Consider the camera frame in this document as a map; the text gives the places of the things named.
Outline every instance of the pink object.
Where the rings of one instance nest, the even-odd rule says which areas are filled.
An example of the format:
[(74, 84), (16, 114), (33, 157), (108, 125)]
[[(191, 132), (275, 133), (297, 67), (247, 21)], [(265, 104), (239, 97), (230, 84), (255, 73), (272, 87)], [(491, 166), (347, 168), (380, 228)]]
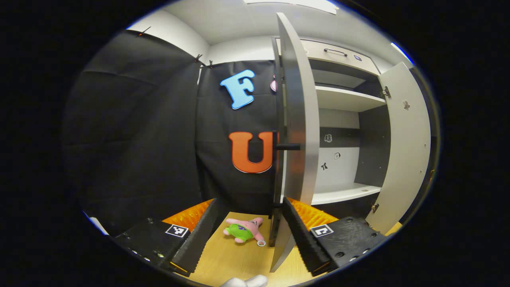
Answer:
[(269, 86), (271, 87), (271, 89), (273, 91), (276, 91), (276, 80), (273, 80)]
[[(253, 237), (257, 240), (257, 244), (259, 246), (266, 245), (266, 242), (264, 241), (264, 237), (259, 232), (259, 226), (262, 224), (261, 217), (254, 218), (250, 221), (237, 220), (237, 219), (232, 219), (232, 218), (227, 218), (225, 221), (228, 224), (237, 224), (237, 225), (241, 225), (241, 226), (245, 227), (246, 229), (248, 229), (251, 232), (251, 234), (253, 234)], [(243, 243), (243, 241), (239, 238), (236, 238), (234, 240), (237, 243)]]

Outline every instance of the blue letter f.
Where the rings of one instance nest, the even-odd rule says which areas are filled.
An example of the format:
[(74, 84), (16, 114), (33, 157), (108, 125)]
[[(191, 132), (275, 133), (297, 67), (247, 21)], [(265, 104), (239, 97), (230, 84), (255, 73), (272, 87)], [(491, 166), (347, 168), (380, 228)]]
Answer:
[(220, 85), (226, 87), (230, 97), (232, 98), (232, 108), (237, 110), (241, 107), (246, 106), (247, 104), (253, 102), (253, 96), (247, 95), (244, 90), (248, 90), (253, 92), (254, 87), (253, 83), (250, 79), (243, 79), (242, 83), (239, 83), (239, 80), (242, 78), (253, 78), (255, 73), (251, 70), (244, 70), (236, 75), (233, 75), (230, 78), (226, 78), (225, 80), (220, 82)]

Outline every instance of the orange letter u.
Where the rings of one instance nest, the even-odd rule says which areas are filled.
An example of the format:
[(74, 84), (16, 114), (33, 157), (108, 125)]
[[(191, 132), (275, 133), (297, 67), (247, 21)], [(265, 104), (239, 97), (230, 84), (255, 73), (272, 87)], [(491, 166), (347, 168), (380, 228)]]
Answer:
[(263, 155), (261, 162), (254, 163), (248, 159), (248, 142), (253, 135), (248, 132), (234, 132), (228, 138), (232, 141), (232, 163), (234, 166), (244, 172), (259, 174), (271, 168), (273, 162), (273, 133), (262, 132), (259, 138), (263, 143)]

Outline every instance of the black clip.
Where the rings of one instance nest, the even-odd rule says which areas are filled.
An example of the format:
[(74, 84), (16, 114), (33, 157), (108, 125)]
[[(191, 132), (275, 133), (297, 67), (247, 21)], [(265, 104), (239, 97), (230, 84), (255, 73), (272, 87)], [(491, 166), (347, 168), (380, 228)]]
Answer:
[(138, 37), (142, 36), (143, 33), (145, 33), (145, 31), (149, 30), (149, 28), (145, 29), (142, 33), (138, 34)]

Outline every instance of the black curtain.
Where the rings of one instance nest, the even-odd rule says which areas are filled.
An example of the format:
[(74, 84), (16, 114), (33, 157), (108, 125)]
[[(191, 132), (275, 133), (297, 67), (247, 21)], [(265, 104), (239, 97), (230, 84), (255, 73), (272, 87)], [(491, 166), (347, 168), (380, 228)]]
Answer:
[[(232, 98), (220, 82), (246, 69), (255, 73), (250, 80), (254, 91), (253, 102), (232, 109)], [(250, 132), (248, 158), (260, 162), (263, 156), (261, 132), (276, 129), (275, 92), (271, 90), (274, 61), (238, 61), (202, 68), (198, 85), (196, 118), (197, 165), (206, 199), (222, 198), (230, 211), (270, 214), (273, 197), (274, 168), (247, 174), (232, 164), (232, 132)]]
[(78, 75), (62, 129), (76, 195), (110, 235), (202, 202), (195, 142), (200, 63), (123, 31)]

